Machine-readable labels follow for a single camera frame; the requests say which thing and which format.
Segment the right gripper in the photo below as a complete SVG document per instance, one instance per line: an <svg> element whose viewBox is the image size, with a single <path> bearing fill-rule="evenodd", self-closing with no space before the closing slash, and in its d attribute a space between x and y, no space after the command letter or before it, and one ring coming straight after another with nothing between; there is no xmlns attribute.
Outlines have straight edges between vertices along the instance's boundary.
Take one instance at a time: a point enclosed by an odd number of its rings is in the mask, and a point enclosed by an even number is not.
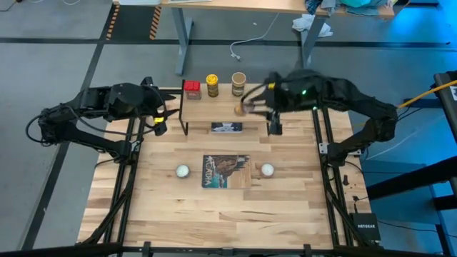
<svg viewBox="0 0 457 257"><path fill-rule="evenodd" d="M274 71L265 79L267 100L263 97L253 97L246 100L247 106L268 106L270 111L249 111L248 114L262 116L270 121L270 134L281 135L283 133L280 113L286 110L286 99L281 87L283 78Z"/></svg>

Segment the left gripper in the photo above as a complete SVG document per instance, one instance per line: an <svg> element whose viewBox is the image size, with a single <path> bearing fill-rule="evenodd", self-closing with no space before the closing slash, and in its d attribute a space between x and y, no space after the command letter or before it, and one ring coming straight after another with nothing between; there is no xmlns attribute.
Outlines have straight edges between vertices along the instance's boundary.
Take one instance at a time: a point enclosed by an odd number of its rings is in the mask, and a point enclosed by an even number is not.
<svg viewBox="0 0 457 257"><path fill-rule="evenodd" d="M177 96L181 96L183 91L181 89L163 89L162 97L158 87L154 86L153 79L150 76L145 77L142 86L146 87L146 106L152 112L154 124L150 125L147 122L145 127L149 128L149 132L154 132L156 136L162 136L167 132L166 122L179 109L168 110L164 100L174 100Z"/></svg>

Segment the red-lid smoked paprika tin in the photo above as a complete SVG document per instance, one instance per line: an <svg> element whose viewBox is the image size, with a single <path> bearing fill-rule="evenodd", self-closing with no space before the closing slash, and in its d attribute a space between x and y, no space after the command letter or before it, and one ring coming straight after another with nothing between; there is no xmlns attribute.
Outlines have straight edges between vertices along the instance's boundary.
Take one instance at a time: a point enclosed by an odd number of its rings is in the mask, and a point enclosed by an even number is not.
<svg viewBox="0 0 457 257"><path fill-rule="evenodd" d="M184 93L188 100L201 99L201 83L199 81L184 81Z"/></svg>

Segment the yellow-lid dark spice jar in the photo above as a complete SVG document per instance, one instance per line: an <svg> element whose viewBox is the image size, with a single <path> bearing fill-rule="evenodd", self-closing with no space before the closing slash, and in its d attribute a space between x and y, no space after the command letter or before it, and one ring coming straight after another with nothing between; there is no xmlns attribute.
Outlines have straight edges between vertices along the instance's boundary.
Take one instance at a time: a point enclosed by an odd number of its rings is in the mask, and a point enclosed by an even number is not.
<svg viewBox="0 0 457 257"><path fill-rule="evenodd" d="M210 97L219 95L219 78L216 74L209 74L206 77L207 92Z"/></svg>

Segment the wooden desk shelf black legs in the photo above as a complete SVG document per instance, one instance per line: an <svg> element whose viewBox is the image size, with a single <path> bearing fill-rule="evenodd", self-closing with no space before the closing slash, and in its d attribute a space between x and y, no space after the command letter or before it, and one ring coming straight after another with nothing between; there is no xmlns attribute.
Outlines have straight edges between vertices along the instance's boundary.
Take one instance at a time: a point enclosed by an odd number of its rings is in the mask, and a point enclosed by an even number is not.
<svg viewBox="0 0 457 257"><path fill-rule="evenodd" d="M207 93L207 85L201 84L200 99L188 99L184 90L186 81L181 87L181 100L179 104L179 122L184 134L187 136L191 123L243 123L264 126L266 133L270 135L268 121L252 114L237 116L234 107L240 104L240 97L231 93L231 84L219 84L217 97L210 97Z"/></svg>

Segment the small dark mountain notebook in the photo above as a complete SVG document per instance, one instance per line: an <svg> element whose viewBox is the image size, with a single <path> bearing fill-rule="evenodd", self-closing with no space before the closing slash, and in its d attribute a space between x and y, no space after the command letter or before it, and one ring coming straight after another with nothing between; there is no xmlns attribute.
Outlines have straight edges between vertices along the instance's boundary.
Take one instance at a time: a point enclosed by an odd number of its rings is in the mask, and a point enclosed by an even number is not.
<svg viewBox="0 0 457 257"><path fill-rule="evenodd" d="M241 133L242 130L242 123L222 122L211 124L211 131L214 133Z"/></svg>

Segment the Acadia national park book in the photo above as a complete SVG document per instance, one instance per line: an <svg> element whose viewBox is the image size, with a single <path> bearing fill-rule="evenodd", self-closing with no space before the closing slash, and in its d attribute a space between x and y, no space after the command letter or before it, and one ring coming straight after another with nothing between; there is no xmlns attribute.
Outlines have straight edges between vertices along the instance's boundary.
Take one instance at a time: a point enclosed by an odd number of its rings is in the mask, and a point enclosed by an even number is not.
<svg viewBox="0 0 457 257"><path fill-rule="evenodd" d="M249 155L204 155L203 188L248 189L251 187Z"/></svg>

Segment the white crumpled cloth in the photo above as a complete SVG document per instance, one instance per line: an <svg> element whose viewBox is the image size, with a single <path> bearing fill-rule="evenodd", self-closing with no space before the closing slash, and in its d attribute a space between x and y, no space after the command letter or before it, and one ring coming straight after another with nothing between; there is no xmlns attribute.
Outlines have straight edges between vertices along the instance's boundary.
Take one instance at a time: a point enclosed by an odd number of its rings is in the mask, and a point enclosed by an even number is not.
<svg viewBox="0 0 457 257"><path fill-rule="evenodd" d="M315 19L314 15L311 14L302 14L301 18L297 18L293 20L292 29L302 32L302 31L309 31L311 29L311 25ZM333 36L333 32L331 27L327 23L323 23L321 30L318 34L319 38L325 38Z"/></svg>

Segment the wooden desk grey legs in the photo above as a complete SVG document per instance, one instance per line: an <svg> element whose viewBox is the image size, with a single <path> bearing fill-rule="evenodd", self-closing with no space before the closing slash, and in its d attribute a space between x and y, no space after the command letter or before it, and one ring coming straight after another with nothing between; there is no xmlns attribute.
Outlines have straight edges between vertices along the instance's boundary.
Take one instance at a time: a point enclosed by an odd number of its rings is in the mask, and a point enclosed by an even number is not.
<svg viewBox="0 0 457 257"><path fill-rule="evenodd" d="M186 53L189 48L189 37L193 26L192 18L185 18L183 8L185 9L220 9L232 11L261 11L273 13L290 13L290 14L307 14L303 0L210 0L210 1L184 1L184 0L162 0L159 7L171 8L176 32L179 40L179 54L176 65L176 74L182 76L184 73L184 64L186 62ZM381 7L378 17L383 19L392 19L395 14L393 7ZM307 67L310 62L309 58L313 47L318 38L318 32L321 30L323 23L330 16L321 8L317 9L315 19L309 31L300 32L301 47L301 65Z"/></svg>

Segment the white box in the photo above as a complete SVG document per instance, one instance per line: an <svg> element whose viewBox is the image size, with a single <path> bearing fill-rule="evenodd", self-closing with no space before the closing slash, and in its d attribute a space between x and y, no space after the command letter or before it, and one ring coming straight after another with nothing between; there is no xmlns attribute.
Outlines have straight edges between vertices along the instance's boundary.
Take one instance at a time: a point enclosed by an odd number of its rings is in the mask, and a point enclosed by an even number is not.
<svg viewBox="0 0 457 257"><path fill-rule="evenodd" d="M127 6L157 6L162 0L113 0L113 2Z"/></svg>

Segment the pile of mixed clothes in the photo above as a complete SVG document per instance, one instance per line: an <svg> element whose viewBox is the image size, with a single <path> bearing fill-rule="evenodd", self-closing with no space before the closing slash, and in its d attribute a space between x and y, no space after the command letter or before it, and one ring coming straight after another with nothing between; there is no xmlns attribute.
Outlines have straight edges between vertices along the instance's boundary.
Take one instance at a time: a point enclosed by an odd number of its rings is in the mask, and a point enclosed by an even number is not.
<svg viewBox="0 0 457 257"><path fill-rule="evenodd" d="M306 10L314 15L318 8L323 9L329 16L340 7L347 14L357 16L378 16L381 7L393 7L398 0L303 0Z"/></svg>

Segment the thick black steel beam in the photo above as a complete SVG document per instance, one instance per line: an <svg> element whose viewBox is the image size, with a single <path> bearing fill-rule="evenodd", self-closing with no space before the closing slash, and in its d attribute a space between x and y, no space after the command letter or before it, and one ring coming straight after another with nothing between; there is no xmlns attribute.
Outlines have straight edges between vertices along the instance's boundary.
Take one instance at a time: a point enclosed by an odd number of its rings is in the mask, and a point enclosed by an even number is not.
<svg viewBox="0 0 457 257"><path fill-rule="evenodd" d="M457 177L457 156L376 183L368 186L366 190L370 199L384 198L435 183L450 181L454 177Z"/></svg>

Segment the right arm silver base plate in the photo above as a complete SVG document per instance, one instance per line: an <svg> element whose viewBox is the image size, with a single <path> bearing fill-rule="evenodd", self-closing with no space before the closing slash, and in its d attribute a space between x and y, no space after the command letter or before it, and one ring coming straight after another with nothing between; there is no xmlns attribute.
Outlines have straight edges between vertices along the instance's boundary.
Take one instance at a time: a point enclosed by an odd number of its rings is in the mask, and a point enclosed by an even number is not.
<svg viewBox="0 0 457 257"><path fill-rule="evenodd" d="M319 143L318 151L320 154L327 154L328 153L328 143ZM349 156L360 156L361 154L362 154L361 150L357 150L357 151L348 153Z"/></svg>

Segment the black aluminium table frame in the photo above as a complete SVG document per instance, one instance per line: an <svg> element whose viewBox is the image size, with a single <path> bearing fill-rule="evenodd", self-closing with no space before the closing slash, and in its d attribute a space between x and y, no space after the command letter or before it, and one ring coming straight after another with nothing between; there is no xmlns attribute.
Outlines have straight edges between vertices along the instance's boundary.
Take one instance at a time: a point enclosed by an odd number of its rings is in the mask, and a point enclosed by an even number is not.
<svg viewBox="0 0 457 257"><path fill-rule="evenodd" d="M179 112L168 120L163 136L147 134L140 146L130 196L114 217L112 239L89 242L89 234L109 210L109 194L125 185L113 164L95 171L89 201L74 246L16 251L7 257L101 257L140 252L201 253L233 256L330 255L346 247L349 196L358 196L368 211L363 176L352 160L341 176L327 173L318 144L331 133L350 135L348 114L297 111L281 115L283 133L270 136L264 126L243 124L241 133L214 133L211 124L191 123L186 136ZM251 187L203 188L204 155L249 155ZM260 169L270 163L275 173L264 178ZM190 168L187 178L176 167Z"/></svg>

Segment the black Netgear network switch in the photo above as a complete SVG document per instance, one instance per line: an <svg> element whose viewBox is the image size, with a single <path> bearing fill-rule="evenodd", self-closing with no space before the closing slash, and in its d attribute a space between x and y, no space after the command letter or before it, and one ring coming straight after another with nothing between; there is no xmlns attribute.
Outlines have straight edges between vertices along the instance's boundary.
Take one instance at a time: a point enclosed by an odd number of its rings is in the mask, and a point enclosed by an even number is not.
<svg viewBox="0 0 457 257"><path fill-rule="evenodd" d="M374 213L352 213L351 218L358 232L370 241L380 241L378 220Z"/></svg>

